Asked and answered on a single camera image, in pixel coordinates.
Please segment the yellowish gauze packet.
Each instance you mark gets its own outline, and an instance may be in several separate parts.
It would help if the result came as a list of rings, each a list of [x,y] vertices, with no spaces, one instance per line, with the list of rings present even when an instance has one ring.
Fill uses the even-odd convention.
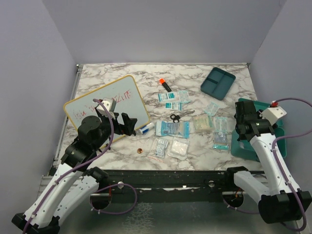
[[[213,124],[208,115],[196,116],[193,118],[193,124],[196,132],[208,132],[213,130]]]

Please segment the large blue bandage packet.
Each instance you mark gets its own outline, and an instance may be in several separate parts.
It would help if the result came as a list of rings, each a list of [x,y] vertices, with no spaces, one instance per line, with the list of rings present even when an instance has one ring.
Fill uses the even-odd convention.
[[[159,137],[172,136],[188,139],[190,136],[190,123],[188,121],[183,122],[156,122],[156,135]]]

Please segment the white gauze packet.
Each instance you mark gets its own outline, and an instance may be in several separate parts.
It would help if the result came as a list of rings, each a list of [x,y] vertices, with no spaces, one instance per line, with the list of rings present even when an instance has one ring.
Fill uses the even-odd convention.
[[[185,160],[188,155],[190,142],[188,139],[174,137],[168,150],[168,156]]]

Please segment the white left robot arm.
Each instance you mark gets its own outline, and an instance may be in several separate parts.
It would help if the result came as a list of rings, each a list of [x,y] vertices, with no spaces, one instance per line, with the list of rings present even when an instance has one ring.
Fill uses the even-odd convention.
[[[53,178],[34,204],[24,213],[15,214],[12,223],[24,234],[57,234],[66,217],[89,195],[110,190],[109,175],[89,165],[102,156],[113,142],[114,134],[132,135],[136,118],[122,113],[97,112],[85,117],[78,136],[65,150]]]

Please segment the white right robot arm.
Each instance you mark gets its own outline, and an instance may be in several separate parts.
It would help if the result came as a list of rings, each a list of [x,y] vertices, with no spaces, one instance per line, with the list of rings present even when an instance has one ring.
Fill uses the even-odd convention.
[[[276,137],[274,125],[287,112],[273,101],[268,108],[258,112],[251,100],[235,103],[235,130],[238,140],[246,140],[257,154],[268,184],[263,185],[245,167],[228,168],[224,185],[234,191],[241,188],[258,205],[262,219],[268,223],[285,223],[303,220],[312,202],[310,192],[301,190],[292,177],[277,145],[285,137]]]

